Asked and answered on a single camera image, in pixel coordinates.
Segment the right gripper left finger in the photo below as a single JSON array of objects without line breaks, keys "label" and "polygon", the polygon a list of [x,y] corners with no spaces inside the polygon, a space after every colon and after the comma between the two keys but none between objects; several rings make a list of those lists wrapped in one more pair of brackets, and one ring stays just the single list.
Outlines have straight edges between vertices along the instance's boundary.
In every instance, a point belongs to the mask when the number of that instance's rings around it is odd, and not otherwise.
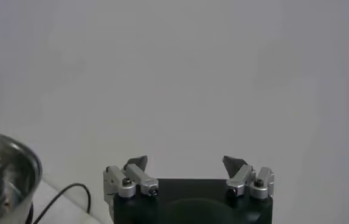
[{"label": "right gripper left finger", "polygon": [[108,166],[103,171],[104,201],[110,210],[115,209],[115,198],[125,200],[130,205],[156,209],[159,196],[159,180],[146,172],[146,155],[130,158],[120,168]]}]

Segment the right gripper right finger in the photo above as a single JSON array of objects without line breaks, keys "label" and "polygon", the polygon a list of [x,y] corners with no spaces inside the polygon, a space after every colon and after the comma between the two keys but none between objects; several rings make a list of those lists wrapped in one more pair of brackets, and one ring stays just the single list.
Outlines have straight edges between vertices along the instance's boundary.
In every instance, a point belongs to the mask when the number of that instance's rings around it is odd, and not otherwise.
[{"label": "right gripper right finger", "polygon": [[238,198],[247,189],[252,198],[264,200],[274,195],[274,173],[268,167],[262,167],[259,173],[245,160],[223,156],[223,164],[229,175],[226,180],[227,195]]}]

